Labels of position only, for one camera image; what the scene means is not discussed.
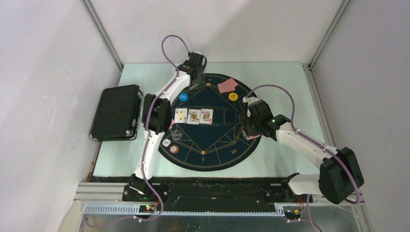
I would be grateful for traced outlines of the red playing card deck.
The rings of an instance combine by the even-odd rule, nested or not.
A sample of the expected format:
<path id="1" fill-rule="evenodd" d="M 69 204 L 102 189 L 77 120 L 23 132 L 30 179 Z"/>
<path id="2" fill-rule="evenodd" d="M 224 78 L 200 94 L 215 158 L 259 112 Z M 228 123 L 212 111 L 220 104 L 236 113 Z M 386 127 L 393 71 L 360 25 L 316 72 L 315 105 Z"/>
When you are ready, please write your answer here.
<path id="1" fill-rule="evenodd" d="M 260 134 L 259 134 L 259 135 L 251 135 L 251 136 L 247 137 L 246 139 L 247 139 L 247 140 L 251 140 L 251 139 L 258 138 L 258 137 L 260 137 L 260 136 L 261 136 Z"/>

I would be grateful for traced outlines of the blue small blind button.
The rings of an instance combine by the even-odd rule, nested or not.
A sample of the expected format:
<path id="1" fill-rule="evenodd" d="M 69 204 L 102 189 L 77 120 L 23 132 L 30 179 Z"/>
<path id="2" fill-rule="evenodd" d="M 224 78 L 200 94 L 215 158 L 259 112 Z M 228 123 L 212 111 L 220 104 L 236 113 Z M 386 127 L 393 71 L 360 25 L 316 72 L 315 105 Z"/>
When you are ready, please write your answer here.
<path id="1" fill-rule="evenodd" d="M 178 99 L 179 99 L 181 102 L 187 101 L 188 98 L 189 98 L 189 96 L 188 96 L 187 93 L 180 93 L 179 96 L 178 96 Z"/>

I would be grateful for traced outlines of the yellow big blind button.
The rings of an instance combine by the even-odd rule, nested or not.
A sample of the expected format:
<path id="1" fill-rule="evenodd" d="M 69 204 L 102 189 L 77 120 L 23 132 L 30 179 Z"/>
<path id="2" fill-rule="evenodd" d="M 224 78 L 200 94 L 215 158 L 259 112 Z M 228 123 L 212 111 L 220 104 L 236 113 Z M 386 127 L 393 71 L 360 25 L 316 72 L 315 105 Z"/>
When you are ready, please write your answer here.
<path id="1" fill-rule="evenodd" d="M 228 95 L 228 99 L 234 102 L 234 101 L 238 100 L 238 95 L 237 95 L 236 93 L 234 93 L 234 92 L 231 92 L 231 93 Z"/>

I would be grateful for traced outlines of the white poker chip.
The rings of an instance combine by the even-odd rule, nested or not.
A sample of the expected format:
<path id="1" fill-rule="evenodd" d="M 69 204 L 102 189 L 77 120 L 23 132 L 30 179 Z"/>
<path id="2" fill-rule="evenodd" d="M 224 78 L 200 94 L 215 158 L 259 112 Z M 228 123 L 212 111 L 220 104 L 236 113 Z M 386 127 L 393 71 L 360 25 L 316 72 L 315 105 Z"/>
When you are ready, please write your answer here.
<path id="1" fill-rule="evenodd" d="M 164 147 L 169 147 L 170 144 L 171 144 L 171 140 L 169 140 L 169 139 L 164 139 L 161 144 L 162 144 L 162 146 L 164 146 Z"/>

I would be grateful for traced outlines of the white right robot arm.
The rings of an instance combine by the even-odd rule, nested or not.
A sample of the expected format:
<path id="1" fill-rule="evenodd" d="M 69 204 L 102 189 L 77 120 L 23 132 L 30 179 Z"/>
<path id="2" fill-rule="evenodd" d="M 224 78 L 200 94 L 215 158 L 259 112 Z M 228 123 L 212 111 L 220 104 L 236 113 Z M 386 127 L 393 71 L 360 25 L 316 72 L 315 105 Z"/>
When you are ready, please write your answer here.
<path id="1" fill-rule="evenodd" d="M 260 135 L 284 144 L 312 163 L 318 174 L 293 173 L 281 182 L 281 195 L 294 202 L 300 195 L 321 195 L 333 204 L 340 204 L 363 184 L 355 153 L 344 147 L 338 149 L 302 133 L 284 115 L 273 116 L 269 105 L 256 97 L 244 97 L 247 111 L 239 116 L 246 139 Z"/>

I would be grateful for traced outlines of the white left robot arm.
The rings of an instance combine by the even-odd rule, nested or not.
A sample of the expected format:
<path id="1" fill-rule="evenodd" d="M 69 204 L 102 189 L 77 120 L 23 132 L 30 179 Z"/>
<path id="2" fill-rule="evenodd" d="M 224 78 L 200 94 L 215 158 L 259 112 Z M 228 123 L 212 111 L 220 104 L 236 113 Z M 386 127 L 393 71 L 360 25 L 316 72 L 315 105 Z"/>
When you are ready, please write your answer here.
<path id="1" fill-rule="evenodd" d="M 129 183 L 134 195 L 141 201 L 148 201 L 153 195 L 149 179 L 153 177 L 155 154 L 165 132 L 171 126 L 171 103 L 180 92 L 205 81 L 204 69 L 207 58 L 199 52 L 189 52 L 189 58 L 176 68 L 174 76 L 155 94 L 146 94 L 144 98 L 142 122 L 144 142 L 142 153 L 134 171 L 134 180 Z"/>

